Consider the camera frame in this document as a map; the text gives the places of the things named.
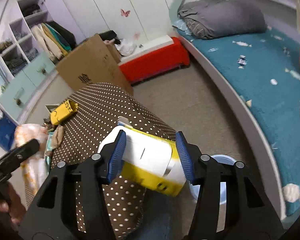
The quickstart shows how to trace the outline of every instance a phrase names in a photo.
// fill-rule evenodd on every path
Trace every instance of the drawer handle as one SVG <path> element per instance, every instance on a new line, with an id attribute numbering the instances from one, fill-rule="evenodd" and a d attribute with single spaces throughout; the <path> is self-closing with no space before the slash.
<path id="1" fill-rule="evenodd" d="M 46 69 L 43 67 L 40 70 L 37 70 L 37 72 L 42 73 L 43 75 L 45 75 L 47 73 Z"/>
<path id="2" fill-rule="evenodd" d="M 20 99 L 21 94 L 24 92 L 25 90 L 23 88 L 19 89 L 18 92 L 16 93 L 14 100 L 16 101 L 17 106 L 20 106 L 22 104 L 22 101 Z"/>

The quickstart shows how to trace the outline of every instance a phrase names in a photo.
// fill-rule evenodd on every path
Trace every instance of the cardboard box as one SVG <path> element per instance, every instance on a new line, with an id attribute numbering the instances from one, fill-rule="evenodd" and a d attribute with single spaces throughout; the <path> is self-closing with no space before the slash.
<path id="1" fill-rule="evenodd" d="M 117 50 L 115 45 L 108 44 L 107 48 L 109 49 L 109 51 L 110 51 L 112 57 L 114 58 L 114 60 L 116 61 L 116 63 L 120 63 L 121 62 L 121 54 L 119 53 L 119 51 Z"/>
<path id="2" fill-rule="evenodd" d="M 57 71 L 75 91 L 87 84 L 108 82 L 133 95 L 133 88 L 98 34 L 61 60 Z"/>

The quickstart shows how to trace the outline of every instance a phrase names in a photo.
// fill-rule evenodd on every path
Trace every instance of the cabinet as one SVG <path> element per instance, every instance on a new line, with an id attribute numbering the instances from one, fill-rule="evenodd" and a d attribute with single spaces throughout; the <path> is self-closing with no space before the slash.
<path id="1" fill-rule="evenodd" d="M 32 5 L 38 5 L 40 9 L 24 16 L 22 11 Z M 0 97 L 0 107 L 17 123 L 25 111 L 34 107 L 30 101 L 44 92 L 42 84 L 47 86 L 49 74 L 55 69 L 31 33 L 32 26 L 51 20 L 73 33 L 77 43 L 86 38 L 62 0 L 17 0 L 6 23 L 3 39 L 11 40 L 12 45 L 0 54 L 0 68 L 9 81 Z M 23 61 L 21 66 L 14 67 L 11 62 L 15 58 Z"/>

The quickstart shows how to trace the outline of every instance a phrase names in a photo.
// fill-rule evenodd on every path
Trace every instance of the bed frame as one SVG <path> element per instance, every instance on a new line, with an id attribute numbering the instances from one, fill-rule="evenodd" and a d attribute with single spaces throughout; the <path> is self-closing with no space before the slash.
<path id="1" fill-rule="evenodd" d="M 245 102 L 215 66 L 187 39 L 177 33 L 185 48 L 200 63 L 203 69 L 221 91 L 237 117 L 254 153 L 266 194 L 281 220 L 286 218 L 286 206 L 282 194 L 279 170 L 271 146 L 263 134 L 258 122 L 251 114 Z"/>

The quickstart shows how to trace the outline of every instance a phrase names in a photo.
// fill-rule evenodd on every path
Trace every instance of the polka dot tablecloth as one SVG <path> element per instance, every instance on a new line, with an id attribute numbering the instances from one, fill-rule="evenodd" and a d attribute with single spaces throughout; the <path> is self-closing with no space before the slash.
<path id="1" fill-rule="evenodd" d="M 53 153 L 52 168 L 60 161 L 75 164 L 97 152 L 101 141 L 117 126 L 119 116 L 129 119 L 135 129 L 166 139 L 175 139 L 175 130 L 149 112 L 123 89 L 109 83 L 88 85 L 69 99 L 79 111 L 63 125 L 65 136 Z M 85 231 L 81 183 L 76 184 L 78 229 Z M 117 238 L 134 231 L 142 221 L 146 189 L 122 176 L 103 186 L 109 217 Z"/>

